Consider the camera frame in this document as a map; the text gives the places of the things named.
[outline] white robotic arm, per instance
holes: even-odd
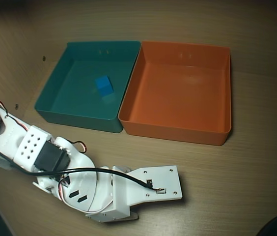
[[[0,158],[33,184],[98,222],[137,219],[130,207],[182,198],[176,166],[95,168],[68,140],[9,114],[0,103]]]

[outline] orange bin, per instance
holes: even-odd
[[[143,42],[119,119],[130,135],[224,144],[231,129],[230,49]]]

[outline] wire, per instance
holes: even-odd
[[[81,209],[78,209],[70,204],[67,203],[67,201],[65,200],[64,196],[63,196],[63,188],[62,188],[62,182],[64,181],[65,179],[62,178],[59,183],[58,183],[58,194],[59,194],[59,197],[60,199],[69,207],[75,209],[75,210],[78,210],[78,211],[81,211],[83,213],[86,213],[86,214],[97,214],[97,213],[100,213],[102,212],[103,210],[105,210],[107,207],[110,206],[111,203],[113,203],[113,199],[111,201],[108,202],[107,205],[105,205],[103,208],[99,209],[99,210],[95,210],[95,211],[87,211],[87,210],[81,210]]]
[[[81,144],[83,151],[80,151],[80,153],[85,153],[87,151],[87,147],[86,144],[82,141],[76,141],[76,142],[72,142],[70,140],[67,139],[68,142],[70,142],[71,144]]]
[[[5,105],[0,101],[0,106],[5,110],[6,112],[6,118],[9,117],[12,120],[14,120],[19,126],[21,126],[24,130],[28,131],[28,127],[26,125],[24,125],[23,123],[20,123],[18,120],[16,120],[15,118],[13,118],[12,116],[9,115]]]
[[[5,159],[6,161],[10,162],[11,166],[15,169],[19,170],[23,174],[29,175],[29,176],[60,176],[63,174],[70,174],[70,173],[76,173],[76,172],[102,172],[102,173],[108,173],[113,174],[116,176],[124,177],[128,180],[131,180],[142,187],[149,188],[151,190],[157,191],[159,189],[153,188],[153,186],[150,183],[145,183],[140,179],[134,178],[130,175],[127,175],[123,172],[109,170],[109,169],[102,169],[102,168],[92,168],[92,167],[85,167],[85,168],[75,168],[75,169],[67,169],[62,171],[50,171],[50,172],[29,172],[19,165],[17,165],[15,162],[13,162],[10,158],[8,158],[6,155],[0,152],[0,156]]]

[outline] small blue block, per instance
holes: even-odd
[[[112,85],[107,75],[95,80],[96,87],[102,97],[113,93]]]

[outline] plastic bin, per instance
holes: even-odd
[[[119,119],[131,135],[222,145],[231,129],[229,48],[143,42]]]
[[[52,72],[35,109],[48,122],[118,133],[117,118],[140,42],[72,42]],[[96,79],[108,76],[102,96]]]

